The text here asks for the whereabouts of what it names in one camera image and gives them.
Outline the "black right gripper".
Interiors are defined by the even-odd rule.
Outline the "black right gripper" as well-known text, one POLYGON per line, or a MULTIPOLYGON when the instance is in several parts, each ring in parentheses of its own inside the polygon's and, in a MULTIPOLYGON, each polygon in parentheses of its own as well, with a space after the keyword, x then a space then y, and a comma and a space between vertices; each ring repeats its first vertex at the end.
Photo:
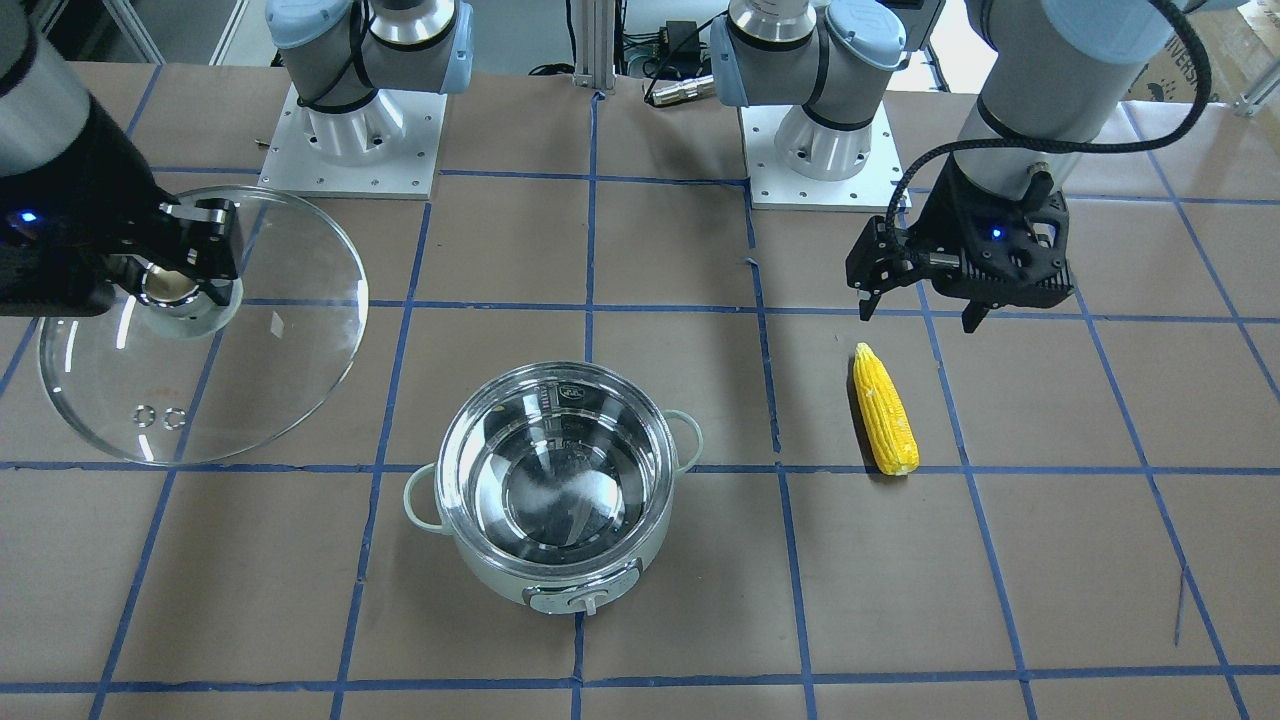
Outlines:
POLYGON ((159 206, 160 266, 218 306, 232 305, 244 251, 238 206, 229 199, 165 202, 143 155, 95 97, 69 147, 3 178, 1 199, 5 316, 99 316, 114 302, 114 284, 137 296, 141 263, 109 254, 159 206))

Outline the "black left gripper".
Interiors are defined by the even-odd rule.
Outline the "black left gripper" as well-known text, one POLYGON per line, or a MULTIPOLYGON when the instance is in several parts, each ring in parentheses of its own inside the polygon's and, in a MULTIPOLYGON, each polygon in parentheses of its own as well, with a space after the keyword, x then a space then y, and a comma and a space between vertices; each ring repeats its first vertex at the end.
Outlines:
POLYGON ((869 322, 884 293, 929 281, 968 302, 963 332, 973 334, 996 307, 1060 305, 1075 293, 1066 249, 1069 210, 1055 178, 1039 163, 1019 199, 983 190, 957 163, 945 163, 918 220, 892 227, 873 217, 845 260, 847 286, 869 322))

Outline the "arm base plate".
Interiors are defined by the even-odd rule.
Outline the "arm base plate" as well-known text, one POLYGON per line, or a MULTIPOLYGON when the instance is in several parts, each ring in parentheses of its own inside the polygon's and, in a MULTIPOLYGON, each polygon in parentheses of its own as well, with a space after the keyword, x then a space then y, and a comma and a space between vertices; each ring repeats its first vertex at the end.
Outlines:
POLYGON ((902 174, 884 104, 860 129, 832 129, 799 105, 740 110, 755 209, 883 211, 902 174))
POLYGON ((448 97, 381 90, 346 114, 302 108, 289 88, 259 186, 317 199, 428 201, 448 97))

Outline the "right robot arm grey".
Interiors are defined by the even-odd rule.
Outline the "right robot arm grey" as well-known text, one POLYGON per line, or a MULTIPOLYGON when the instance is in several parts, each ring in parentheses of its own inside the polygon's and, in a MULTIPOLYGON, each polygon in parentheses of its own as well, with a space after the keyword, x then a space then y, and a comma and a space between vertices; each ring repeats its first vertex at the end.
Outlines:
MULTIPOLYGON (((381 156, 390 91, 461 94, 465 1, 270 1, 265 20, 325 158, 381 156)), ((118 293, 233 310, 244 241, 227 196, 182 200, 15 1, 3 4, 3 314, 100 316, 118 293)))

